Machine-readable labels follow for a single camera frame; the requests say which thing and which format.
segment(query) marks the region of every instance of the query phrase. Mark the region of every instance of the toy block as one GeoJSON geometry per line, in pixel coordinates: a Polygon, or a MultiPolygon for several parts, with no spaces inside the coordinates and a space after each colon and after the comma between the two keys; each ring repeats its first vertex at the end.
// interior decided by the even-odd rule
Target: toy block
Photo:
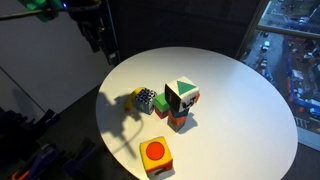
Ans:
{"type": "Polygon", "coordinates": [[[169,104],[167,103],[164,93],[159,94],[154,99],[154,105],[158,108],[160,112],[166,112],[169,110],[169,104]]]}
{"type": "Polygon", "coordinates": [[[179,118],[179,117],[188,116],[189,110],[190,110],[190,108],[185,109],[185,110],[183,110],[183,111],[181,111],[181,112],[176,112],[175,110],[173,110],[173,109],[170,107],[170,110],[169,110],[169,111],[171,112],[172,117],[174,117],[174,118],[179,118]]]}
{"type": "Polygon", "coordinates": [[[140,144],[140,155],[144,169],[149,178],[172,169],[172,156],[164,137],[140,144]]]}
{"type": "Polygon", "coordinates": [[[138,87],[132,93],[127,97],[126,102],[124,104],[124,111],[130,112],[132,107],[134,107],[134,101],[136,96],[139,94],[140,91],[142,91],[144,87],[138,87]]]}
{"type": "Polygon", "coordinates": [[[198,102],[199,98],[200,98],[200,93],[197,95],[197,97],[196,97],[196,102],[195,102],[195,103],[198,102]]]}
{"type": "Polygon", "coordinates": [[[170,119],[175,125],[180,126],[180,124],[183,124],[183,123],[187,120],[187,116],[175,118],[175,117],[173,117],[171,111],[169,111],[169,112],[168,112],[168,121],[169,121],[169,119],[170,119]]]}
{"type": "Polygon", "coordinates": [[[154,110],[154,98],[157,93],[153,90],[144,88],[135,97],[134,107],[141,112],[151,114],[154,110]]]}
{"type": "Polygon", "coordinates": [[[156,114],[161,118],[165,118],[168,116],[168,112],[169,111],[165,111],[165,112],[161,112],[157,107],[154,108],[154,112],[156,112],[156,114]]]}
{"type": "Polygon", "coordinates": [[[186,121],[183,121],[182,124],[177,125],[170,118],[168,118],[167,125],[175,132],[178,132],[184,126],[185,122],[186,121]]]}
{"type": "Polygon", "coordinates": [[[164,91],[165,100],[170,107],[176,112],[182,112],[193,106],[200,89],[191,80],[182,76],[166,83],[164,91]]]}

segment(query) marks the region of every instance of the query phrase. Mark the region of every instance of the red block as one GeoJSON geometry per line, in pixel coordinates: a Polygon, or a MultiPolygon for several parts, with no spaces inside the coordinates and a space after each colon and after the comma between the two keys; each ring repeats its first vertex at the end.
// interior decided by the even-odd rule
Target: red block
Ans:
{"type": "Polygon", "coordinates": [[[171,111],[169,110],[168,113],[168,121],[171,120],[171,122],[177,126],[180,126],[181,124],[184,124],[184,122],[187,120],[187,116],[183,116],[183,117],[179,117],[179,118],[175,118],[173,117],[171,111]]]}
{"type": "Polygon", "coordinates": [[[157,114],[161,119],[163,119],[163,118],[165,118],[165,117],[168,116],[168,111],[162,113],[162,112],[160,112],[160,110],[159,110],[157,107],[154,107],[154,111],[156,112],[156,114],[157,114]]]}

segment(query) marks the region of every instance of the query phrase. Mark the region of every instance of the wall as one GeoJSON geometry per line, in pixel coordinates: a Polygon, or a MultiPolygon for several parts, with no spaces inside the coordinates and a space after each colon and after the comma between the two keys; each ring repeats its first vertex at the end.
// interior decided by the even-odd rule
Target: wall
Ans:
{"type": "Polygon", "coordinates": [[[0,107],[39,120],[44,112],[0,69],[0,107]]]}
{"type": "MultiPolygon", "coordinates": [[[[0,15],[25,11],[18,1],[0,1],[0,15]]],[[[61,112],[112,69],[103,53],[91,51],[68,14],[48,23],[36,17],[2,21],[0,36],[0,66],[45,110],[61,112]]]]}
{"type": "Polygon", "coordinates": [[[110,0],[124,58],[166,46],[235,57],[259,1],[110,0]]]}

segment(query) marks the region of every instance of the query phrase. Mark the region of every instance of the round white table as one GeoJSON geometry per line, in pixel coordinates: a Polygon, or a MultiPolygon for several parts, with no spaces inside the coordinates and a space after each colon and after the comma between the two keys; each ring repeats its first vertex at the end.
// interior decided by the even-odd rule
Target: round white table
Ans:
{"type": "Polygon", "coordinates": [[[158,179],[279,180],[297,150],[295,121],[278,91],[246,65],[195,48],[160,48],[122,62],[100,87],[96,117],[108,149],[139,179],[147,179],[139,144],[158,136],[165,137],[174,168],[158,179]],[[178,133],[155,112],[124,112],[135,88],[160,94],[181,76],[201,96],[178,133]]]}

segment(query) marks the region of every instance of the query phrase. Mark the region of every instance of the black and white cube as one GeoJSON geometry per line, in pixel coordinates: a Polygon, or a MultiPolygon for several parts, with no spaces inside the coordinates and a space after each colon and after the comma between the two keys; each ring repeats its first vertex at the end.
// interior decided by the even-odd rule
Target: black and white cube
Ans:
{"type": "Polygon", "coordinates": [[[141,112],[151,114],[154,111],[153,101],[157,93],[148,88],[141,90],[135,97],[134,107],[141,112]]]}
{"type": "Polygon", "coordinates": [[[199,91],[199,87],[185,76],[166,83],[164,89],[165,99],[175,112],[183,112],[192,107],[199,91]]]}

